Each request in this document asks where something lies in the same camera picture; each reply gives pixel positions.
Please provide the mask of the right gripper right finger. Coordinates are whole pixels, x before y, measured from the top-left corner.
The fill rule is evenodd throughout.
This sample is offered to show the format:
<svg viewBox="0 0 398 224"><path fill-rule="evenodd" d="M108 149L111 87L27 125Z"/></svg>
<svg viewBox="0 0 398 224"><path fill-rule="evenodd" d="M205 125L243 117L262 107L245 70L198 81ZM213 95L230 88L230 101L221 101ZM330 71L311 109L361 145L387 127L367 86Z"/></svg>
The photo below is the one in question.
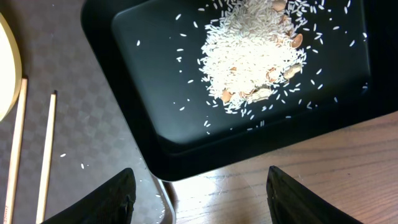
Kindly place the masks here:
<svg viewBox="0 0 398 224"><path fill-rule="evenodd" d="M266 190L273 224L361 224L276 166L269 168Z"/></svg>

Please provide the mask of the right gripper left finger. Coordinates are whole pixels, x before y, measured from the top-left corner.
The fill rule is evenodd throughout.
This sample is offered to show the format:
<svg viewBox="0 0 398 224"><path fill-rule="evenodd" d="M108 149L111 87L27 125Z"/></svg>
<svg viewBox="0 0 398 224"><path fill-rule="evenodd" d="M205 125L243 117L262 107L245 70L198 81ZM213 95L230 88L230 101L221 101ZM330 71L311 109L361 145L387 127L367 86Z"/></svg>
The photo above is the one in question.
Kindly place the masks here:
<svg viewBox="0 0 398 224"><path fill-rule="evenodd" d="M135 176L125 168L43 224L130 224L135 202Z"/></svg>

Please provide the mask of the wooden chopstick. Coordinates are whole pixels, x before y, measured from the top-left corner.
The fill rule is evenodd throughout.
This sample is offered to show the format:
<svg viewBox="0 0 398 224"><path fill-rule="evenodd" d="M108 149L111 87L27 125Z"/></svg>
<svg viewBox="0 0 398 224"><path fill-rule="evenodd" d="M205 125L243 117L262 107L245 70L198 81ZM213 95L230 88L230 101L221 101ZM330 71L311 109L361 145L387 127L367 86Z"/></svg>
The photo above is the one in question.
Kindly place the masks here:
<svg viewBox="0 0 398 224"><path fill-rule="evenodd" d="M44 143L44 153L42 160L42 170L40 174L39 197L37 203L36 224L41 224L45 218L47 203L47 192L49 188L50 167L52 161L53 134L55 126L57 92L50 95L49 114L47 118L47 127Z"/></svg>
<svg viewBox="0 0 398 224"><path fill-rule="evenodd" d="M17 176L21 156L22 134L24 129L25 105L27 98L28 79L23 78L19 99L17 103L16 121L12 139L11 157L9 161L9 175L7 182L6 203L4 209L3 224L11 224L14 212L14 200L16 196Z"/></svg>

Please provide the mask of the pile of rice scraps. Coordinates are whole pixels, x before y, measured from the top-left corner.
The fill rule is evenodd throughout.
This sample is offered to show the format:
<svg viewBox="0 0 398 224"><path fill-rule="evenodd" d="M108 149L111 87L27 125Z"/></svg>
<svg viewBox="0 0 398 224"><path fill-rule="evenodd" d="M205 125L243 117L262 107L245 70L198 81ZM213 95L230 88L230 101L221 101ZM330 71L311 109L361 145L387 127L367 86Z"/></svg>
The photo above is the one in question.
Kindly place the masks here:
<svg viewBox="0 0 398 224"><path fill-rule="evenodd" d="M149 1L134 53L157 134L179 141L264 126L370 84L360 1Z"/></svg>

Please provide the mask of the yellow round plate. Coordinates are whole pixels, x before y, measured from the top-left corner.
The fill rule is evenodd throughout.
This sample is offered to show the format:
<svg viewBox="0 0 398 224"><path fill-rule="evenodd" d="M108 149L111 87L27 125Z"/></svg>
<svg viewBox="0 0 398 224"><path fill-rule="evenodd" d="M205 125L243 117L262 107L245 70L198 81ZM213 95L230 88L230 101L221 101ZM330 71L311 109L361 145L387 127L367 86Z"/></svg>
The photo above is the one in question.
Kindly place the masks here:
<svg viewBox="0 0 398 224"><path fill-rule="evenodd" d="M22 63L19 48L7 23L1 14L1 120L14 106L22 83Z"/></svg>

